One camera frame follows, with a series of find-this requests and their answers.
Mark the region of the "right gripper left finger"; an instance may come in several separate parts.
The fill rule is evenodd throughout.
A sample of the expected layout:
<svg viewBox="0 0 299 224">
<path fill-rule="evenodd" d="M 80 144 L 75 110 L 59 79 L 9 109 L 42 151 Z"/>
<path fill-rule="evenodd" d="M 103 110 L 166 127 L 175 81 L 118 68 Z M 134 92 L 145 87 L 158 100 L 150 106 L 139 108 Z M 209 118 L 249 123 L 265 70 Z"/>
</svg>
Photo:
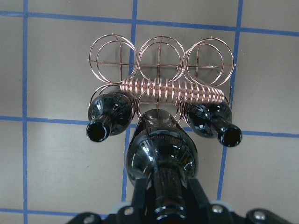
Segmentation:
<svg viewBox="0 0 299 224">
<path fill-rule="evenodd" d="M 146 196 L 148 190 L 148 180 L 146 178 L 137 179 L 135 182 L 131 206 L 137 210 L 145 210 Z"/>
</svg>

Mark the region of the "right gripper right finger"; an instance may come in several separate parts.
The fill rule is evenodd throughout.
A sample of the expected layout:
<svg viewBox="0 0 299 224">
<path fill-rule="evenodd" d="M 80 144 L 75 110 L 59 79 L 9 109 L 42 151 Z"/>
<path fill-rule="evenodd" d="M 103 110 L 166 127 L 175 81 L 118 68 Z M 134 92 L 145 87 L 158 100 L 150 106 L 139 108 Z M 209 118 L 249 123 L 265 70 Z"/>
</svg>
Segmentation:
<svg viewBox="0 0 299 224">
<path fill-rule="evenodd" d="M 191 191 L 192 198 L 195 200 L 199 208 L 204 208 L 210 204 L 198 179 L 189 178 L 187 180 L 187 188 Z"/>
</svg>

